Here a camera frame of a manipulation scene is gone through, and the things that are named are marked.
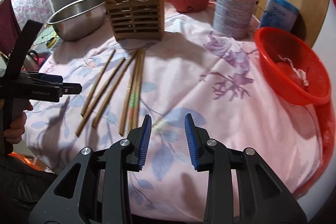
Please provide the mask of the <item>person's left hand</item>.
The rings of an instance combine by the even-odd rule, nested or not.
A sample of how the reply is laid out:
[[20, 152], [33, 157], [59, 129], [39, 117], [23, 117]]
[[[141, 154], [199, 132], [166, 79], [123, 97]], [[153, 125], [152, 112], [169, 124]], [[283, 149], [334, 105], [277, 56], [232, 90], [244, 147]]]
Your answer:
[[21, 115], [11, 122], [9, 129], [3, 132], [3, 139], [5, 139], [8, 143], [18, 144], [22, 140], [22, 135], [25, 133], [25, 124], [27, 120], [27, 115], [25, 113], [26, 110], [33, 110], [31, 102], [28, 102]]

